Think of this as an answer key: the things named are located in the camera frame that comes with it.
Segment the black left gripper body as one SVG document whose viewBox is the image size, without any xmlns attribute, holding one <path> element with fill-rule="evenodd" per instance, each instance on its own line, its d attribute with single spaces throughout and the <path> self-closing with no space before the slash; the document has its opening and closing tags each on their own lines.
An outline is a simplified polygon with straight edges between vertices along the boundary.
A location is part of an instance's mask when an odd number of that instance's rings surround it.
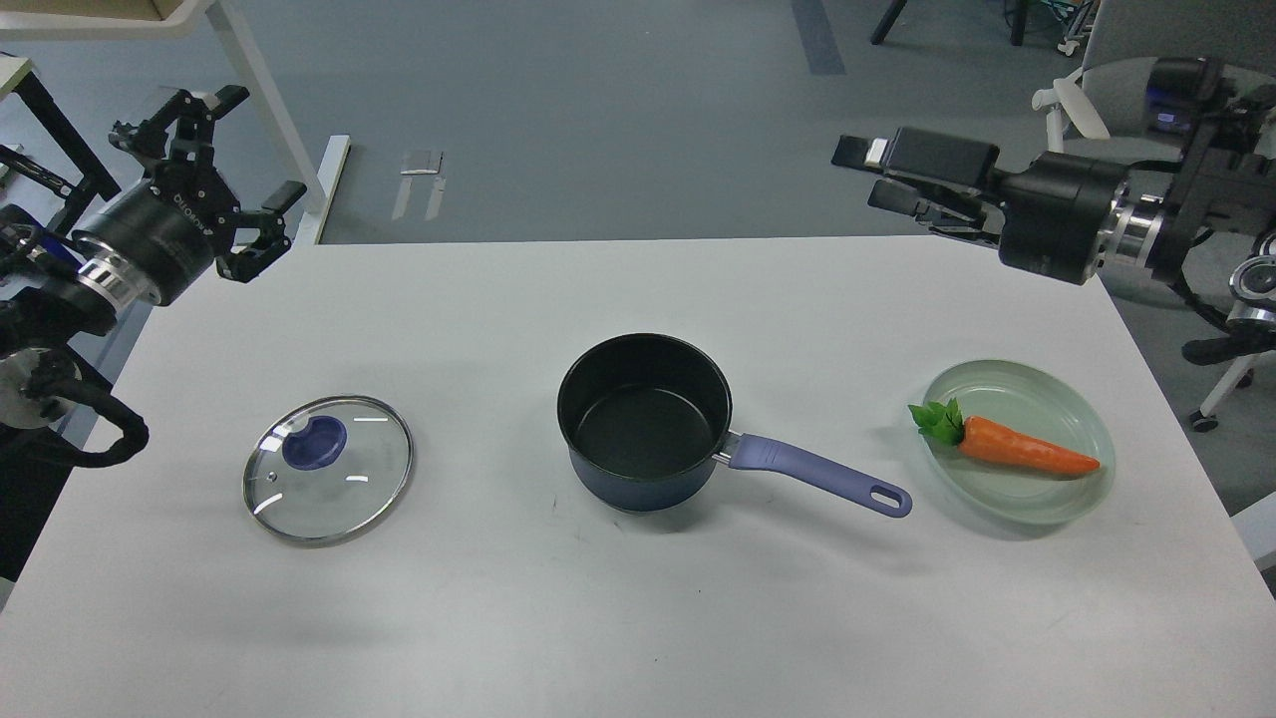
<svg viewBox="0 0 1276 718">
<path fill-rule="evenodd" d="M 227 217 L 239 208 L 225 185 L 160 189 L 137 182 L 73 230 L 85 258 L 77 283 L 108 306 L 172 305 L 234 241 Z"/>
</svg>

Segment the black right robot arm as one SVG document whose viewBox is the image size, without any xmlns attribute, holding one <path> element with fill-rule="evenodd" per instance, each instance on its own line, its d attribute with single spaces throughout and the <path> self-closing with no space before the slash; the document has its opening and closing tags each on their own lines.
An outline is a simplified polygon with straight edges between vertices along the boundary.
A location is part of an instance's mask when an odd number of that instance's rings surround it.
<svg viewBox="0 0 1276 718">
<path fill-rule="evenodd" d="M 1273 85 L 1240 91 L 1220 59 L 1154 57 L 1134 135 L 1176 149 L 1174 161 L 1081 158 L 1049 150 L 1017 173 L 997 145 L 902 128 L 889 138 L 841 136 L 832 165 L 874 173 L 866 201 L 928 231 L 991 247 L 1005 265 L 1081 284 L 1102 265 L 1148 270 L 1217 328 L 1183 346 L 1213 365 L 1273 349 L 1273 159 L 1261 156 Z M 1185 284 L 1185 255 L 1216 232 L 1252 240 L 1229 281 L 1233 309 Z"/>
</svg>

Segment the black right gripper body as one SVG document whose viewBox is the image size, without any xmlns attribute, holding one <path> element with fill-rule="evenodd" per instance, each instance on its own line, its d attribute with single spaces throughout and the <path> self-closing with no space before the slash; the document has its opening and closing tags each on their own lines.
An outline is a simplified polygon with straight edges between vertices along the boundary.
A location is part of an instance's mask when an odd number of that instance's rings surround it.
<svg viewBox="0 0 1276 718">
<path fill-rule="evenodd" d="M 1045 152 L 1020 173 L 998 173 L 1004 265 L 1085 284 L 1099 263 L 1099 232 L 1128 177 L 1125 165 Z"/>
</svg>

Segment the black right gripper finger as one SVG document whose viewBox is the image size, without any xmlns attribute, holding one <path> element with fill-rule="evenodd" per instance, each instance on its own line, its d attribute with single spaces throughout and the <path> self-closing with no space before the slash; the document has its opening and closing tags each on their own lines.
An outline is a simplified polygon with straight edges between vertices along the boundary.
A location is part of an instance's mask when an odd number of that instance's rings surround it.
<svg viewBox="0 0 1276 718">
<path fill-rule="evenodd" d="M 993 143 L 900 128 L 893 136 L 840 136 L 832 165 L 954 190 L 983 190 L 999 158 Z"/>
<path fill-rule="evenodd" d="M 878 179 L 866 205 L 907 216 L 928 232 L 954 240 L 1000 240 L 989 223 L 989 205 L 979 195 L 957 193 L 937 182 Z"/>
</svg>

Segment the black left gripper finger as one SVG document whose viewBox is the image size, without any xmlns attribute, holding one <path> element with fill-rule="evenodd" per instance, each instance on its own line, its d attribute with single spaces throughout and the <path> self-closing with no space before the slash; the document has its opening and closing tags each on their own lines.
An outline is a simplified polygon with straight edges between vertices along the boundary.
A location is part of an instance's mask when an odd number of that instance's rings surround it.
<svg viewBox="0 0 1276 718">
<path fill-rule="evenodd" d="M 207 195 L 217 181 L 214 122 L 249 97 L 242 85 L 225 85 L 214 94 L 174 88 L 151 117 L 114 122 L 110 145 L 137 159 L 143 179 L 160 191 Z"/>
<path fill-rule="evenodd" d="M 248 283 L 269 268 L 291 249 L 286 233 L 286 213 L 308 191 L 306 182 L 287 180 L 256 210 L 235 210 L 226 223 L 234 231 L 255 230 L 256 237 L 240 249 L 228 249 L 214 259 L 217 273 L 225 281 Z"/>
</svg>

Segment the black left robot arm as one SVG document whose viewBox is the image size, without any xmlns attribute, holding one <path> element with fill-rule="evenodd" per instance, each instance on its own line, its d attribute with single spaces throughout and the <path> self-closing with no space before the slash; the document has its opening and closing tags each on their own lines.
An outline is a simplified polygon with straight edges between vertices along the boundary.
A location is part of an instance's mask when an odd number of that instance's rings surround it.
<svg viewBox="0 0 1276 718">
<path fill-rule="evenodd" d="M 15 94 L 68 156 L 78 181 L 13 149 L 3 165 L 61 201 L 42 222 L 3 207 L 3 576 L 17 582 L 74 469 L 117 467 L 151 429 L 114 394 L 114 381 L 74 349 L 105 337 L 133 306 L 168 306 L 214 269 L 246 283 L 283 258 L 286 213 L 306 193 L 288 180 L 256 210 L 242 208 L 214 167 L 214 126 L 248 99 L 241 85 L 214 94 L 177 88 L 151 117 L 115 122 L 108 140 L 137 159 L 121 187 L 33 77 Z"/>
</svg>

